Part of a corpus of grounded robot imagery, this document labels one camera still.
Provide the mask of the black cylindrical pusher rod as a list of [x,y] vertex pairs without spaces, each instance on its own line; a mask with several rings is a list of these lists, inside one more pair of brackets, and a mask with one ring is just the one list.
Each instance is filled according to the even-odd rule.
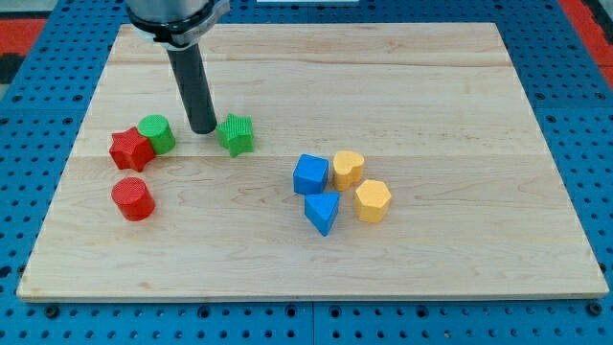
[[217,126],[215,108],[199,46],[194,44],[182,51],[168,51],[168,56],[191,130],[196,134],[214,131]]

